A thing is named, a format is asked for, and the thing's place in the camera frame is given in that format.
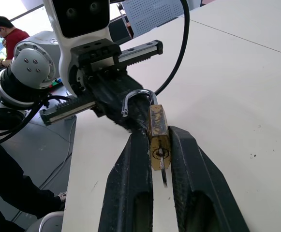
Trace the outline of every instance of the shoe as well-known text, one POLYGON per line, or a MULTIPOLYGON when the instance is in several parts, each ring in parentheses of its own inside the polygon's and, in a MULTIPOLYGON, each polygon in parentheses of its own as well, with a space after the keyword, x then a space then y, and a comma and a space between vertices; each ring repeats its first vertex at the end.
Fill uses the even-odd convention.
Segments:
POLYGON ((61 192, 58 197, 61 200, 62 203, 66 202, 66 196, 67 196, 67 192, 61 192))

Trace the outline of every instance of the red shirt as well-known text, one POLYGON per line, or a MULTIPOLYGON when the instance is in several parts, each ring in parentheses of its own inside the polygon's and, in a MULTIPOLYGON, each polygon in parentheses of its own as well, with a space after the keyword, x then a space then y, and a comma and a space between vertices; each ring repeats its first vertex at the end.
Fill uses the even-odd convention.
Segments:
POLYGON ((25 31, 22 31, 18 28, 10 32, 6 37, 6 50, 7 50, 7 59, 12 59, 14 57, 14 49, 18 42, 29 37, 25 31))

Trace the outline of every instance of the person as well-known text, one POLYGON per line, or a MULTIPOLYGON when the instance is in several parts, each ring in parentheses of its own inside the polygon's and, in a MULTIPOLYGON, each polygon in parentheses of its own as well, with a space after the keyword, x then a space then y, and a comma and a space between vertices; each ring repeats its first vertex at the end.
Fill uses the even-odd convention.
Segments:
POLYGON ((0 37, 4 38, 6 47, 6 60, 0 59, 0 69, 7 67, 14 57, 14 49, 18 42, 29 37, 25 31, 16 28, 6 17, 0 16, 0 37))
MULTIPOLYGON (((55 196, 49 190, 40 190, 29 176, 23 175, 19 164, 0 145, 0 196, 15 208, 42 218, 64 210, 67 192, 55 196)), ((0 212, 0 231, 23 232, 24 229, 7 221, 0 212)))

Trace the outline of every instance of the padlock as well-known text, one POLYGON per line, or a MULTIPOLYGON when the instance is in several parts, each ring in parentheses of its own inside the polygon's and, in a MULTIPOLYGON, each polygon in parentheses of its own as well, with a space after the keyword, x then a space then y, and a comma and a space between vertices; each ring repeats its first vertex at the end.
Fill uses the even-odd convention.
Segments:
POLYGON ((166 169, 170 165, 170 138, 165 111, 162 105, 157 104, 155 93, 147 89, 138 89, 127 94, 123 100, 122 116, 128 115, 129 98, 138 94, 149 97, 151 106, 148 111, 147 136, 150 141, 151 165, 154 170, 162 171, 163 183, 167 187, 166 169))

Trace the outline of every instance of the black pants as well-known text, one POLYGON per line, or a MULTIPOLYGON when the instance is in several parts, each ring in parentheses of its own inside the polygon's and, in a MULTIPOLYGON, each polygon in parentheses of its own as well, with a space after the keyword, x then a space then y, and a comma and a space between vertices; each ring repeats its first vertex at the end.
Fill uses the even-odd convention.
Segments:
MULTIPOLYGON (((59 211, 61 201, 49 190, 40 190, 22 168, 0 146, 0 196, 15 208, 42 218, 59 211)), ((24 229, 6 221, 0 212, 0 232, 22 232, 24 229)))

